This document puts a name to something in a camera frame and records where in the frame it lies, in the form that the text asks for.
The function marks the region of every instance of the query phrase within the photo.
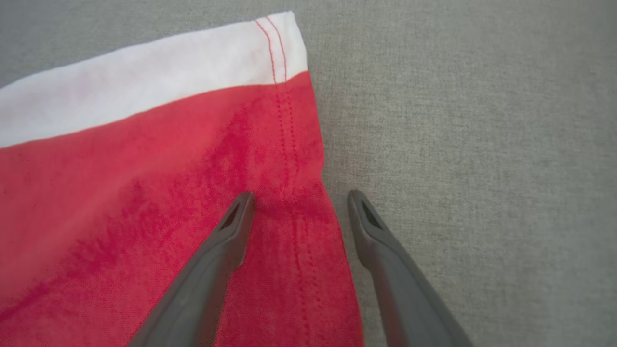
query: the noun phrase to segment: red stitching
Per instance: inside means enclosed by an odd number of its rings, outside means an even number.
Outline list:
[[[278,93],[278,85],[276,84],[276,73],[274,70],[274,56],[272,55],[272,42],[270,41],[270,35],[263,29],[261,24],[258,21],[255,21],[257,26],[263,31],[268,39],[268,50],[270,51],[270,62],[272,63],[272,79],[274,79],[274,88],[276,91],[276,108],[278,109],[278,122],[281,125],[281,149],[283,150],[283,156],[285,158],[285,182],[284,186],[289,185],[289,166],[288,166],[288,157],[287,157],[287,149],[285,148],[285,129],[283,127],[283,115],[281,114],[281,100]]]
[[[276,30],[276,34],[278,35],[278,42],[281,44],[281,52],[283,52],[283,64],[285,66],[285,82],[287,82],[287,58],[285,58],[285,49],[283,48],[283,40],[281,40],[281,34],[278,32],[278,28],[276,27],[276,25],[274,25],[274,23],[270,20],[269,17],[266,17],[266,19],[268,20],[268,22],[270,22],[270,24],[272,24],[272,26],[274,27],[274,30]]]
[[[304,292],[304,281],[302,280],[302,268],[300,266],[300,246],[298,246],[298,224],[294,219],[292,221],[293,226],[293,237],[294,237],[294,254],[296,255],[296,270],[298,271],[298,287],[300,288],[300,301],[302,303],[302,320],[304,321],[304,336],[306,338],[304,345],[308,346],[310,343],[310,324],[308,311],[307,311],[307,298],[306,293]]]
[[[261,24],[259,24],[258,21],[255,21],[255,23],[257,23],[257,26],[263,31],[264,34],[266,34],[266,38],[268,39],[268,50],[270,51],[270,62],[272,63],[272,79],[274,79],[274,84],[276,84],[276,74],[274,72],[274,56],[272,55],[272,43],[270,42],[270,35],[268,35],[268,33],[263,29],[263,27],[261,26]]]
[[[266,19],[272,24],[274,30],[276,30],[276,34],[278,35],[278,42],[281,44],[281,52],[283,53],[283,63],[285,64],[285,82],[287,82],[287,58],[285,58],[285,48],[283,47],[283,40],[281,39],[281,34],[278,31],[278,28],[270,20],[270,18],[266,17]],[[300,165],[298,164],[298,151],[296,149],[296,135],[294,134],[294,118],[293,112],[291,109],[291,95],[289,95],[289,87],[285,86],[285,94],[287,95],[287,105],[289,106],[289,133],[291,135],[291,146],[294,151],[294,162],[296,163],[296,175],[300,172]]]

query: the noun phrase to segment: red and white cloth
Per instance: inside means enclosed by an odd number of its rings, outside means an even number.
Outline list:
[[[291,12],[0,90],[0,345],[120,346],[242,191],[217,346],[360,346]]]

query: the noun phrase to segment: white fabric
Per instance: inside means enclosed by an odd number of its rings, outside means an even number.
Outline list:
[[[0,89],[0,147],[104,125],[207,91],[282,83],[306,70],[292,12],[119,49]]]

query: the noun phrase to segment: gray fabric surface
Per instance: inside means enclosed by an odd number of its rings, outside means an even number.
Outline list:
[[[3,0],[0,85],[293,10],[368,346],[362,189],[478,346],[617,344],[617,2]]]

